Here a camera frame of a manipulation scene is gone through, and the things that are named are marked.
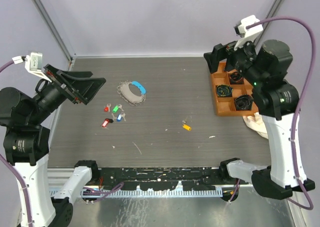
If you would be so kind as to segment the green key tag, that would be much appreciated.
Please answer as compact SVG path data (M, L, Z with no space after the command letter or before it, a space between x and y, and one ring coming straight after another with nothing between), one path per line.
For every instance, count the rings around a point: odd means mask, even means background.
M122 112L124 112L123 107L121 104L117 104L113 109L112 112L116 113L117 111L121 110Z

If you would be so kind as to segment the metal key holder blue handle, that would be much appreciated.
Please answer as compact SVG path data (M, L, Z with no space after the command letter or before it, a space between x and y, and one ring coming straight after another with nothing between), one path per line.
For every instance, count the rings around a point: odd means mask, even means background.
M134 94L130 86L135 86L139 89L140 95ZM122 81L117 86L117 93L130 105L137 106L142 104L146 100L146 89L138 81Z

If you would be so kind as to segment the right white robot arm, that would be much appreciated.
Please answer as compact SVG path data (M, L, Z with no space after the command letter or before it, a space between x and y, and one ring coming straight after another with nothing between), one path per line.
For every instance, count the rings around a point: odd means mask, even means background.
M235 179L253 185L262 197L284 200L293 192L311 191L315 182L307 178L298 150L298 103L302 96L285 80L293 56L279 40L265 41L260 50L248 41L241 48L235 42L217 44L203 56L211 73L221 61L228 71L236 70L252 85L252 99L265 124L271 155L270 166L255 165L239 158L224 160L219 178L225 184Z

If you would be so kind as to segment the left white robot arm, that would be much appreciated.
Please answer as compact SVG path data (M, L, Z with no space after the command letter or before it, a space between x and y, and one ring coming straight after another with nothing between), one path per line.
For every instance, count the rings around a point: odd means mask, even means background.
M22 227L67 227L74 203L85 185L100 180L94 160L80 160L54 196L48 179L50 130L43 126L52 112L69 100L88 104L106 83L90 71L63 71L46 65L40 72L35 96L14 87L0 92L0 124L6 128L2 162L12 171L19 187Z

